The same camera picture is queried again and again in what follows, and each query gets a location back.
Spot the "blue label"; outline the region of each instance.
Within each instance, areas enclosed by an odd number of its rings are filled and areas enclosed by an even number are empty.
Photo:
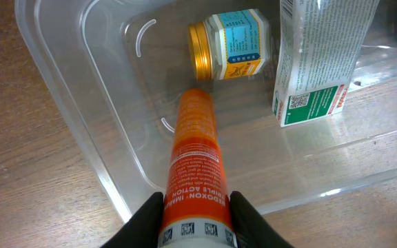
[[[249,10],[218,14],[226,33],[228,63],[260,59],[258,23]]]

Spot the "jar label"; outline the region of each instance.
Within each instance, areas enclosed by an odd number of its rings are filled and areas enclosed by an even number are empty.
[[[215,14],[220,31],[223,63],[221,79],[233,79],[256,74],[265,59],[262,45],[265,45],[264,25],[254,10],[243,10]]]

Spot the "barcode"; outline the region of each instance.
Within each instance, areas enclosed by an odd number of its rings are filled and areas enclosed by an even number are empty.
[[[217,226],[214,224],[205,223],[205,234],[218,237]]]
[[[297,107],[305,107],[309,103],[310,93],[300,95],[300,96],[291,96],[290,97],[290,106],[289,109],[294,109]]]
[[[182,224],[181,235],[182,236],[194,235],[194,223]]]
[[[243,71],[241,72],[241,76],[245,76],[247,74],[247,70],[250,68],[251,63],[247,62],[246,67],[243,68]]]
[[[163,233],[162,245],[172,240],[172,228],[169,228]]]
[[[290,18],[292,18],[292,9],[294,7],[294,0],[281,0],[283,11],[286,12]]]
[[[225,230],[226,233],[226,242],[228,242],[230,245],[234,244],[234,235],[232,234],[231,231]]]

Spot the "orange tube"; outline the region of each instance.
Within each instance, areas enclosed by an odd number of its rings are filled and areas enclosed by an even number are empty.
[[[214,107],[203,90],[180,100],[159,246],[189,238],[236,246]]]

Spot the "gold metal lid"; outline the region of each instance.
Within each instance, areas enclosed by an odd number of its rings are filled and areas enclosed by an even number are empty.
[[[190,46],[191,62],[197,80],[211,80],[211,52],[203,22],[194,23],[189,26],[188,44]]]

